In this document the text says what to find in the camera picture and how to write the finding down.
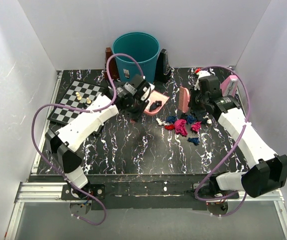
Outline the pink hand brush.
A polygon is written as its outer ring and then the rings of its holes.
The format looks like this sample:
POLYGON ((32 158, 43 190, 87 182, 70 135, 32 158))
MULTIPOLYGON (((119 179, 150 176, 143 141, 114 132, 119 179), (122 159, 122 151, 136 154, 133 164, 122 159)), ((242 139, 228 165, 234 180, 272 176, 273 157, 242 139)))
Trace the pink hand brush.
POLYGON ((186 114, 189 111, 190 92, 189 89, 180 86, 179 88, 179 105, 178 109, 186 114))

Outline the pink dustpan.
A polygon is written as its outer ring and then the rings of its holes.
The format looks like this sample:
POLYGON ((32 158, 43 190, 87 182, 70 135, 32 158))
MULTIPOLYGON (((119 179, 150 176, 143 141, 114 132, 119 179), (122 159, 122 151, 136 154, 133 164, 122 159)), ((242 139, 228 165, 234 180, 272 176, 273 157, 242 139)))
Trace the pink dustpan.
POLYGON ((167 101, 169 100, 169 96, 166 96, 156 90, 153 90, 150 97, 147 100, 147 106, 144 111, 139 116, 131 116, 131 120, 137 122, 142 114, 148 116, 154 116, 160 112, 160 110, 165 106, 167 101))

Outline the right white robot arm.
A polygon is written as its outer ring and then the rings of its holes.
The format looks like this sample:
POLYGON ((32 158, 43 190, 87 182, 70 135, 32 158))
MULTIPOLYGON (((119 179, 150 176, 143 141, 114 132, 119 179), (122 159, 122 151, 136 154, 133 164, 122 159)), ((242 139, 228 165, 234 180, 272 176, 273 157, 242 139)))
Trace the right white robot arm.
POLYGON ((287 156, 278 155, 257 134, 242 111, 237 99, 224 96, 220 81, 207 71, 198 73, 197 83, 191 89, 190 108, 204 109, 223 126, 234 139, 245 157, 249 171, 223 172, 209 178, 208 185, 200 185, 197 196, 220 199, 227 192, 244 191, 256 198, 285 185, 287 156))

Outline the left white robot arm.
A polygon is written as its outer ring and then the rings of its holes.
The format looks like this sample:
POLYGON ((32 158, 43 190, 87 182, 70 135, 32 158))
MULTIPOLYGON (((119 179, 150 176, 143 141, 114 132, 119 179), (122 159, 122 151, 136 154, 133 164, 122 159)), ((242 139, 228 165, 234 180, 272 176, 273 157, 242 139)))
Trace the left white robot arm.
POLYGON ((81 111, 69 105, 56 105, 56 108, 71 111, 77 116, 57 131, 48 130, 46 146, 63 176, 73 186, 72 194, 77 199, 86 199, 90 191, 89 181, 81 167, 82 159, 76 151, 88 136, 119 113, 129 113, 138 119, 150 103, 154 89, 154 84, 137 74, 129 82, 105 87, 81 111))

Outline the blue paper scraps centre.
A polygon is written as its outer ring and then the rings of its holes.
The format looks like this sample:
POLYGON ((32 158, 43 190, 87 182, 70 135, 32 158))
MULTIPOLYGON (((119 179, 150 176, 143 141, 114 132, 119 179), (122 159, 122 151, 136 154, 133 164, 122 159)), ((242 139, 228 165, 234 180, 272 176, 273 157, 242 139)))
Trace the blue paper scraps centre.
POLYGON ((193 124, 197 122, 197 118, 195 118, 192 115, 186 115, 186 114, 184 114, 180 118, 177 118, 176 116, 172 116, 172 115, 166 118, 166 122, 171 123, 171 124, 174 124, 177 120, 186 120, 187 124, 193 124))

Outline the black paper scrap in dustpan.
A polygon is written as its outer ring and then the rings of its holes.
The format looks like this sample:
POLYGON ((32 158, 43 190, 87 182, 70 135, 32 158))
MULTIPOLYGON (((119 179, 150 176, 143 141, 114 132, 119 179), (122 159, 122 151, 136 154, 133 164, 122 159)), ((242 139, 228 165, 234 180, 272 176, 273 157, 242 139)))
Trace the black paper scrap in dustpan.
POLYGON ((162 101, 160 100, 156 100, 155 102, 153 102, 151 105, 150 105, 150 108, 149 108, 149 111, 150 112, 153 112, 155 110, 157 110, 159 107, 162 106, 162 101))

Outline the magenta paper scrap right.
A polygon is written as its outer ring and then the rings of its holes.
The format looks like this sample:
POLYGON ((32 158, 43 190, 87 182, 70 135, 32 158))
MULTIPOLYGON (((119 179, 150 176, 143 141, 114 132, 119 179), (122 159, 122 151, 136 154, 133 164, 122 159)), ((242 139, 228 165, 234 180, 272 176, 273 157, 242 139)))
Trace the magenta paper scrap right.
POLYGON ((198 133, 200 129, 201 129, 201 122, 200 121, 191 125, 191 131, 194 133, 198 133))

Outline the pink metronome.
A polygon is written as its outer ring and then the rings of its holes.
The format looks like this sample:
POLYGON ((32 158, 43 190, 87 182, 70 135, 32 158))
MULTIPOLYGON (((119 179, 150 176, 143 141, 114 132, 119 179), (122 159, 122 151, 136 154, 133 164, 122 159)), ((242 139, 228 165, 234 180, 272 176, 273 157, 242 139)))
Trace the pink metronome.
POLYGON ((220 89, 223 96, 235 96, 239 78, 236 75, 228 76, 221 84, 220 89))

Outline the red paper scrap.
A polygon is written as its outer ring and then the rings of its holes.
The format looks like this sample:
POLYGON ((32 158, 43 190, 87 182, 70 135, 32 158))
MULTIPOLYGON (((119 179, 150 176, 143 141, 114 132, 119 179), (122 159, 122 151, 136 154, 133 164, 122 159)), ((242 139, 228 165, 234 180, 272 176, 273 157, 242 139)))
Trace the red paper scrap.
POLYGON ((166 130, 171 131, 171 130, 174 130, 174 129, 175 129, 175 125, 173 125, 173 124, 165 125, 164 128, 165 128, 166 130))

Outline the blue paper scrap front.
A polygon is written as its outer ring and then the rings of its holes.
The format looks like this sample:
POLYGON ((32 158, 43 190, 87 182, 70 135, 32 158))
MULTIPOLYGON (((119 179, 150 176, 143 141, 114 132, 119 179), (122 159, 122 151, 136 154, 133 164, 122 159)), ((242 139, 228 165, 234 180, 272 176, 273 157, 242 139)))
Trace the blue paper scrap front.
POLYGON ((195 146, 199 145, 200 140, 198 137, 189 137, 188 142, 194 144, 195 146))

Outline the brown metronome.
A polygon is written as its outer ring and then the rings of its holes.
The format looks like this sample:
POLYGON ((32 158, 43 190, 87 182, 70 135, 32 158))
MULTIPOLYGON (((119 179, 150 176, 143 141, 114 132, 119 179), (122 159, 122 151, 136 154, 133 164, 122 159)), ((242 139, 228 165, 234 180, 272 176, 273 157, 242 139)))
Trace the brown metronome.
MULTIPOLYGON (((107 70, 106 70, 106 64, 108 61, 108 58, 113 54, 112 49, 110 47, 105 48, 105 69, 104 69, 104 77, 105 80, 109 80, 108 79, 108 75, 107 75, 107 70)), ((116 65, 116 61, 114 58, 112 58, 110 60, 109 63, 109 72, 110 72, 110 76, 113 80, 118 80, 119 79, 119 73, 118 73, 118 69, 117 69, 117 65, 116 65)))

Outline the black metronome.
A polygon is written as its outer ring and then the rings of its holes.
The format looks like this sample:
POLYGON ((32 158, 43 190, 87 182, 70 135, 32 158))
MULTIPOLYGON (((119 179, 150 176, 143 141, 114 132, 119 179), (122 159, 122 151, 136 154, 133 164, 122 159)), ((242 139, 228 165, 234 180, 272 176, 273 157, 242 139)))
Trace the black metronome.
POLYGON ((156 64, 155 79, 167 83, 171 78, 171 66, 169 64, 168 51, 162 49, 156 64))

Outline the black and white chessboard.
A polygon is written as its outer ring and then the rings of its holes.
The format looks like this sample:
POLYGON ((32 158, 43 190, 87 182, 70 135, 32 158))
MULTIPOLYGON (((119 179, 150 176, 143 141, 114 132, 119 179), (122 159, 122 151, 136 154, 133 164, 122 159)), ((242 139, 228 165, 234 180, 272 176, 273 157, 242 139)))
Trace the black and white chessboard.
MULTIPOLYGON (((59 104, 73 108, 86 109, 93 103, 97 96, 104 92, 105 89, 106 87, 104 86, 75 80, 70 84, 67 91, 59 101, 59 104), (80 101, 77 100, 76 92, 79 92, 82 97, 80 101), (86 103, 86 98, 89 98, 92 101, 91 104, 86 103)), ((79 114, 80 112, 78 111, 55 107, 50 113, 48 120, 58 124, 67 125, 79 114)))

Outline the cream chess pawn rear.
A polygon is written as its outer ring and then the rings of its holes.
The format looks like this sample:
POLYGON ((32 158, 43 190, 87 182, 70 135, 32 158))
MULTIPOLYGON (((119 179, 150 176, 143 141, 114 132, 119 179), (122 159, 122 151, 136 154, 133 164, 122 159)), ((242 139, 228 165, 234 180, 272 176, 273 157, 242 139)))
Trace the cream chess pawn rear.
POLYGON ((79 92, 76 92, 76 97, 77 97, 77 100, 80 101, 82 99, 81 95, 79 92))

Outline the teal plastic waste bin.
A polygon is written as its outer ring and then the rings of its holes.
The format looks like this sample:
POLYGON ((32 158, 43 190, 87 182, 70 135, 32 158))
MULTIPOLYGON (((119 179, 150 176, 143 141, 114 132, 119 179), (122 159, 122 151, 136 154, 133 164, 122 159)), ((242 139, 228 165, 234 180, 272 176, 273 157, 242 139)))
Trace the teal plastic waste bin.
MULTIPOLYGON (((145 79, 152 83, 155 78, 156 63, 160 52, 158 40, 144 32, 130 32, 119 36, 112 45, 114 54, 127 54, 139 64, 145 79)), ((140 74, 135 63, 125 56, 115 57, 120 81, 128 82, 140 74)))

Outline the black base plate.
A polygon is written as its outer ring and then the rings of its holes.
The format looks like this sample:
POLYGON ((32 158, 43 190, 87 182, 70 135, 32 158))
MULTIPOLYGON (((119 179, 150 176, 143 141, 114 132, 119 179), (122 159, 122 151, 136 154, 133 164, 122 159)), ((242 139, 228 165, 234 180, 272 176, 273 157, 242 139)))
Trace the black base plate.
POLYGON ((203 174, 92 174, 92 193, 107 209, 207 210, 194 190, 203 174))

